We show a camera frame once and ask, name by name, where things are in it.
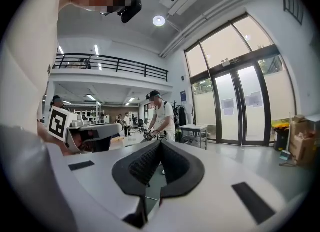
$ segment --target shelf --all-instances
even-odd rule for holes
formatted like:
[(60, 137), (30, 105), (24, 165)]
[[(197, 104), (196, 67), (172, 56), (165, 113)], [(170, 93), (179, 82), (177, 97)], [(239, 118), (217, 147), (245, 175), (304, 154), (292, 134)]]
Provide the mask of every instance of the shelf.
[[(183, 136), (182, 139), (188, 139), (188, 140), (197, 141), (197, 142), (200, 141), (200, 137), (196, 137), (196, 136), (192, 136), (192, 135)], [(201, 137), (202, 142), (206, 142), (206, 139), (207, 139), (206, 137)]]

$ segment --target cardboard box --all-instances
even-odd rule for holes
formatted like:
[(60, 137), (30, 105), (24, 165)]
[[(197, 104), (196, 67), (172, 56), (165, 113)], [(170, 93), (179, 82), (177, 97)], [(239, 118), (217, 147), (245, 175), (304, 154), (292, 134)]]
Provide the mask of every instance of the cardboard box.
[(303, 139), (295, 135), (293, 141), (290, 142), (289, 150), (296, 164), (310, 164), (316, 154), (315, 138)]
[(302, 121), (302, 122), (296, 122), (292, 121), (291, 122), (291, 131), (290, 131), (290, 141), (293, 142), (295, 140), (295, 136), (298, 135), (299, 133), (304, 133), (305, 131), (310, 130), (310, 124), (309, 121)]

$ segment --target pipe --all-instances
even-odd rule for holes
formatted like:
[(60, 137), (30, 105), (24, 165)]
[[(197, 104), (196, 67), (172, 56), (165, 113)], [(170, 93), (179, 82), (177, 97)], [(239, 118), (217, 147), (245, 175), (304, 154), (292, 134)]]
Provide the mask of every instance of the pipe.
[(209, 22), (218, 13), (227, 10), (236, 3), (242, 2), (243, 0), (223, 0), (222, 2), (218, 3), (201, 16), (199, 16), (196, 20), (194, 20), (191, 24), (189, 24), (184, 30), (182, 30), (174, 39), (171, 41), (169, 45), (160, 53), (160, 57), (165, 58), (172, 50), (174, 50), (181, 42), (189, 37), (192, 33), (195, 32), (199, 27), (201, 27), (206, 22)]

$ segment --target hand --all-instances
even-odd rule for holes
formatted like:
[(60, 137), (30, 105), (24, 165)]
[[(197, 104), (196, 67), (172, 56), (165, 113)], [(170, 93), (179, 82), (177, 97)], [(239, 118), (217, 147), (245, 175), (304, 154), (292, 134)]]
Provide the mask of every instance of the hand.
[(159, 133), (158, 130), (154, 130), (151, 135), (154, 136), (154, 135), (157, 135), (158, 133)]

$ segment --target glass door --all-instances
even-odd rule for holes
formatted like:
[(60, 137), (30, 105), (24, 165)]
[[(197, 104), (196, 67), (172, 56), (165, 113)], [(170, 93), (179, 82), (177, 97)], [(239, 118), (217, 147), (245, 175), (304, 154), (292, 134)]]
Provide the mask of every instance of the glass door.
[(243, 102), (243, 144), (263, 144), (265, 139), (265, 104), (254, 66), (237, 71), (239, 94)]
[(214, 79), (219, 99), (221, 142), (239, 144), (240, 113), (231, 73)]
[(257, 62), (247, 63), (212, 77), (218, 103), (218, 142), (269, 144), (270, 103), (266, 83), (258, 66)]

